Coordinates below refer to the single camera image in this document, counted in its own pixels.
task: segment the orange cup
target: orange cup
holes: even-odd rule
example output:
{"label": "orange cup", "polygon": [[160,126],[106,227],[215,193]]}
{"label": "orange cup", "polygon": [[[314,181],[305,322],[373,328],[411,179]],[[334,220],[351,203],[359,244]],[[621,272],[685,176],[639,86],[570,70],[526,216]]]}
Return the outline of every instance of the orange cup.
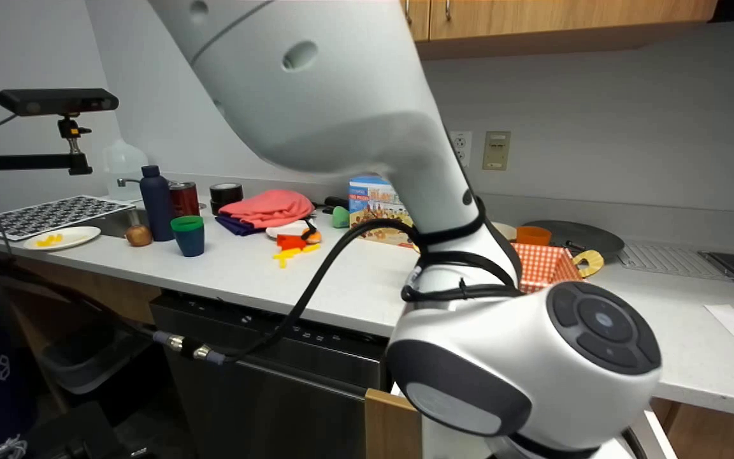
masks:
{"label": "orange cup", "polygon": [[546,227],[517,227],[519,244],[550,244],[550,230]]}

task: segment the green cup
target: green cup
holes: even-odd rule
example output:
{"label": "green cup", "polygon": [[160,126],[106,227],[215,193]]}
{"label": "green cup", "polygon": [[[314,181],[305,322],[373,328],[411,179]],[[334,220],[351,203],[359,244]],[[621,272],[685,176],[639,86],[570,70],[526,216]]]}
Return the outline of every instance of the green cup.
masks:
{"label": "green cup", "polygon": [[196,256],[206,250],[203,216],[198,213],[176,216],[171,220],[171,232],[183,256]]}

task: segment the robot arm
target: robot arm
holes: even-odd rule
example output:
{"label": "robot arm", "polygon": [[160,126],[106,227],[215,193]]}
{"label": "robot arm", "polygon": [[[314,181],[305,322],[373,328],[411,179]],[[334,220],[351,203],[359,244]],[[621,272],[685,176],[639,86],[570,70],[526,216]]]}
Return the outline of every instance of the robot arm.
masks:
{"label": "robot arm", "polygon": [[547,453],[631,426],[658,380],[653,330],[588,286],[513,295],[519,260],[472,193],[397,0],[151,1],[258,154],[397,189],[427,254],[387,364],[420,413]]}

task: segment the kitchen counter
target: kitchen counter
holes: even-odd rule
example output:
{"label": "kitchen counter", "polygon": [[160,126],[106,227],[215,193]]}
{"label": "kitchen counter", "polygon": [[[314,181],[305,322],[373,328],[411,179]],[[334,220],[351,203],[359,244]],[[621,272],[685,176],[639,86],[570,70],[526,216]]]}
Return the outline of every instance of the kitchen counter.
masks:
{"label": "kitchen counter", "polygon": [[[341,234],[326,220],[326,213],[318,216],[323,246],[286,268],[273,260],[275,244],[262,234],[234,236],[215,221],[206,225],[202,256],[182,256],[176,242],[129,246],[117,236],[99,236],[59,253],[15,244],[15,254],[287,314]],[[415,250],[357,240],[334,263],[303,316],[387,337],[402,311],[399,286],[415,260]],[[666,360],[658,397],[734,413],[734,337],[705,311],[705,305],[734,305],[730,277],[685,277],[608,264],[591,282],[612,287],[653,323]]]}

